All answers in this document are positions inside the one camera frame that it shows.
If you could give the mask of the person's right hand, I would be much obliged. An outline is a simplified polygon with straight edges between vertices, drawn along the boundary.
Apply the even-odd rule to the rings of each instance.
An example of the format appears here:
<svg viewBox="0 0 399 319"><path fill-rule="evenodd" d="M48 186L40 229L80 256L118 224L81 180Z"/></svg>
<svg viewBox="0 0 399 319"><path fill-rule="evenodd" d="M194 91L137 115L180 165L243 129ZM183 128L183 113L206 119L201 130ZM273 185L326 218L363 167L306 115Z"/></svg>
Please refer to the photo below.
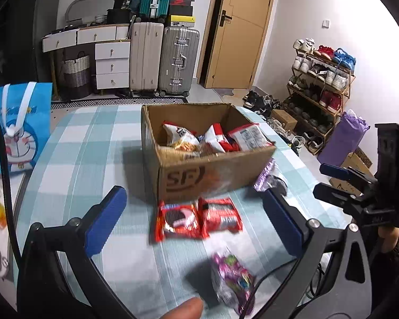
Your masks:
<svg viewBox="0 0 399 319"><path fill-rule="evenodd" d="M387 254L393 251L399 240L399 228L380 226L378 233L382 240L381 253Z"/></svg>

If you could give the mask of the person's left hand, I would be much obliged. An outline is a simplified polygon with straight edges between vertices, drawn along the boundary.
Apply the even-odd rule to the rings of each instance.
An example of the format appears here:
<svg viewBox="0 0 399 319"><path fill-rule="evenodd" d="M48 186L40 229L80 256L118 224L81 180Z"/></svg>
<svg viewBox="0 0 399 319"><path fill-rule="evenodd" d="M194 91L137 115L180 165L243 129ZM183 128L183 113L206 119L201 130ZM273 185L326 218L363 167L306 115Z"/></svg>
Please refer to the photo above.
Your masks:
<svg viewBox="0 0 399 319"><path fill-rule="evenodd" d="M168 313L161 316L161 319L200 319L203 307L202 299L193 297L168 311Z"/></svg>

